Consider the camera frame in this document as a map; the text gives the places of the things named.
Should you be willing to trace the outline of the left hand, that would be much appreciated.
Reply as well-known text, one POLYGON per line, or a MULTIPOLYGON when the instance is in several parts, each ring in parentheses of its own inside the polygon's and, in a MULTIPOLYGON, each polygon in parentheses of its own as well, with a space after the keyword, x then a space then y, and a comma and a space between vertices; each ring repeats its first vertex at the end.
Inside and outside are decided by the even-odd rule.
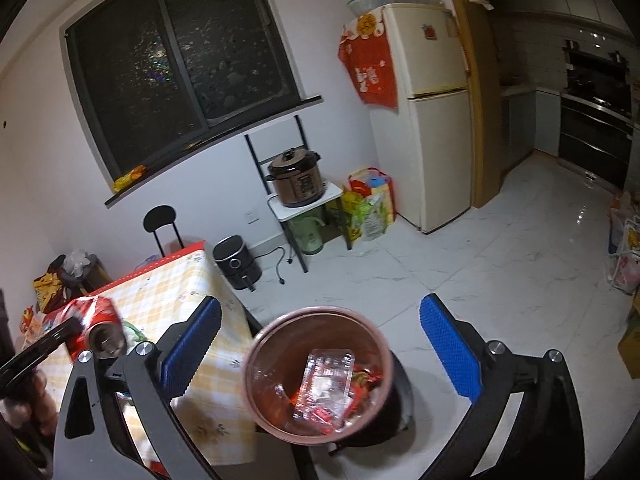
POLYGON ((35 428, 44 438, 52 438, 58 426, 58 409, 47 392, 47 377, 36 368, 16 391, 2 399, 3 415, 12 428, 35 428))

